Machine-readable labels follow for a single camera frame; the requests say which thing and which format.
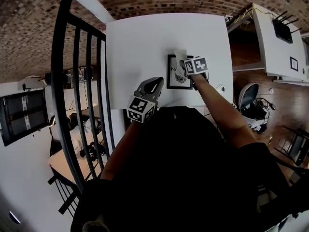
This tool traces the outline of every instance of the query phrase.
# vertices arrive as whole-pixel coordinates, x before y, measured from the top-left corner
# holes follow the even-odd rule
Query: white cube
[[[188,75],[200,74],[208,71],[206,59],[204,57],[185,60],[184,65]]]
[[[155,103],[147,101],[140,97],[131,96],[128,108],[126,109],[127,116],[130,119],[145,123],[150,116],[155,112]]]

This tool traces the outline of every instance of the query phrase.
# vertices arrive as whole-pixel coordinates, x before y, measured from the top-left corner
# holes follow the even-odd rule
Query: framed picture
[[[168,76],[167,76],[167,88],[168,89],[192,89],[192,81],[188,78],[184,81],[181,76],[176,73],[177,62],[176,56],[168,55]]]
[[[298,61],[295,58],[290,57],[290,64],[291,64],[291,69],[298,71]]]

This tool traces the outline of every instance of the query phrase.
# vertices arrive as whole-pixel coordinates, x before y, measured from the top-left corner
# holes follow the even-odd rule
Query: floor
[[[278,145],[280,139],[291,138],[291,133],[283,126],[297,129],[309,123],[309,87],[274,83],[272,82],[273,77],[267,77],[263,70],[234,72],[233,79],[234,93],[247,83],[257,82],[259,84],[257,97],[265,98],[276,106],[276,110],[270,113],[267,130],[261,135],[255,135],[258,141],[268,145],[271,153],[292,164],[274,147]],[[292,172],[287,168],[282,168],[282,171],[289,179]]]
[[[259,41],[255,32],[255,26],[240,25],[237,29],[228,34],[232,66],[257,63],[261,61]]]

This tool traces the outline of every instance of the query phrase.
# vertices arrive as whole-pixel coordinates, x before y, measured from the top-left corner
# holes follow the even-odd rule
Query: forearm
[[[115,174],[122,170],[140,139],[142,128],[143,124],[139,122],[133,121],[131,123],[109,157],[102,172],[101,179],[112,180]]]
[[[221,133],[235,147],[255,142],[255,137],[242,115],[201,75],[194,75],[196,87],[216,121]]]

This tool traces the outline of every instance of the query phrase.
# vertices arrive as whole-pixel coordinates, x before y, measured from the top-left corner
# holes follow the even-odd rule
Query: small black frame
[[[295,61],[296,61],[296,63],[297,63],[297,69],[293,68],[293,66],[292,66],[292,60],[295,60]],[[291,69],[293,69],[293,70],[295,70],[295,71],[298,71],[298,61],[297,61],[297,59],[295,59],[295,58],[293,58],[293,57],[290,57],[290,66],[291,66]]]
[[[193,89],[192,80],[190,80],[190,87],[179,87],[179,86],[171,86],[169,83],[169,75],[170,75],[170,65],[172,58],[175,58],[176,55],[169,54],[168,55],[168,75],[167,75],[167,89]]]
[[[31,110],[31,113],[29,113],[29,110],[27,110],[27,111],[24,111],[24,112],[16,113],[14,115],[9,115],[8,107],[5,105],[5,104],[7,104],[7,99],[8,98],[9,99],[19,98],[19,97],[22,97],[22,96],[26,96],[27,94],[31,94],[31,95],[40,94],[40,95],[42,95],[42,98],[43,98],[42,99],[42,102],[43,102],[42,110],[41,109],[38,110],[38,109],[34,108],[34,109]],[[35,113],[37,111],[43,111],[44,112],[45,121],[42,124],[40,124],[36,127],[32,127],[31,129],[23,131],[23,132],[19,133],[18,135],[14,135],[12,125],[11,125],[11,120],[21,118],[24,115],[29,115],[29,114]],[[47,109],[46,109],[45,90],[40,89],[40,90],[35,90],[35,91],[30,91],[30,92],[22,92],[22,93],[17,93],[17,94],[12,94],[12,95],[0,97],[0,121],[1,121],[1,125],[2,125],[2,131],[3,131],[2,140],[3,140],[4,146],[8,146],[8,145],[10,145],[11,143],[14,143],[17,140],[19,140],[23,137],[26,137],[26,136],[42,129],[42,128],[48,126],[49,120],[48,120]]]

